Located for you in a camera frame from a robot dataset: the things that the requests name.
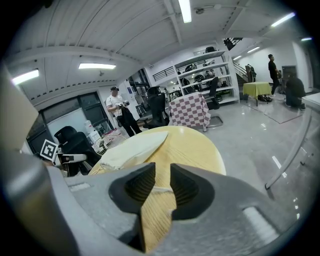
yellow cloth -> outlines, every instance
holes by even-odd
[[[258,95],[271,94],[268,82],[248,82],[243,84],[243,95],[248,94],[258,99]]]

white shelving unit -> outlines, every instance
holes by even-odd
[[[183,89],[201,84],[203,82],[211,81],[214,78],[206,79],[201,82],[193,82],[193,83],[188,84],[183,87],[180,82],[181,78],[192,79],[194,76],[201,74],[201,72],[204,72],[204,71],[210,70],[210,69],[212,69],[213,72],[215,72],[217,74],[218,72],[221,72],[221,68],[225,68],[225,74],[221,72],[222,75],[219,75],[218,78],[219,78],[219,80],[221,80],[221,79],[227,80],[227,84],[229,86],[217,88],[216,91],[219,92],[219,91],[224,91],[224,90],[230,90],[230,96],[222,96],[222,101],[219,103],[223,104],[223,103],[228,103],[228,102],[233,102],[233,101],[239,101],[239,88],[238,88],[238,84],[236,82],[232,83],[232,79],[231,79],[232,74],[230,74],[230,70],[233,71],[233,68],[230,68],[232,61],[229,61],[229,60],[230,60],[230,56],[229,56],[229,52],[227,50],[217,50],[217,51],[213,51],[213,52],[204,53],[202,55],[197,55],[197,56],[194,56],[194,57],[189,58],[187,60],[184,60],[180,63],[175,64],[174,71],[175,71],[175,75],[176,75],[176,78],[178,81],[178,86],[181,89],[182,95],[185,95],[185,92]],[[197,69],[193,69],[191,71],[182,73],[182,70],[184,70],[185,67],[188,65],[199,63],[199,62],[211,63],[212,61],[215,61],[215,63],[209,64],[207,66],[203,66],[202,63],[200,63],[200,64],[197,64]],[[210,92],[210,90],[206,90],[206,91],[203,91],[202,94],[207,95],[207,94],[209,94],[209,92]]]

fan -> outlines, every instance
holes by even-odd
[[[112,149],[126,140],[125,137],[121,135],[105,135],[98,138],[93,144],[94,151],[102,156],[107,150]]]

office chair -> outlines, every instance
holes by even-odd
[[[87,156],[86,162],[92,167],[101,158],[90,145],[86,135],[83,132],[77,132],[76,129],[71,126],[65,126],[58,130],[54,137],[59,141],[59,148],[61,148],[64,154],[85,154]],[[74,164],[72,168],[69,169],[70,176],[76,175],[78,168],[80,168],[82,174],[88,174],[87,169],[79,163]]]
[[[169,116],[166,113],[166,95],[160,91],[159,86],[149,88],[147,95],[152,113],[152,121],[146,127],[143,127],[152,129],[167,126],[169,124]]]
[[[218,81],[219,81],[219,78],[217,76],[210,81],[209,96],[205,98],[205,99],[211,99],[211,102],[207,102],[209,110],[218,110],[220,108],[220,104],[216,99]],[[221,117],[218,115],[212,116],[210,123],[214,123],[214,124],[211,124],[208,127],[218,127],[224,124]]]

checkered cloth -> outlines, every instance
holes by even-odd
[[[204,126],[210,123],[211,115],[205,98],[199,92],[188,94],[170,102],[174,126]]]

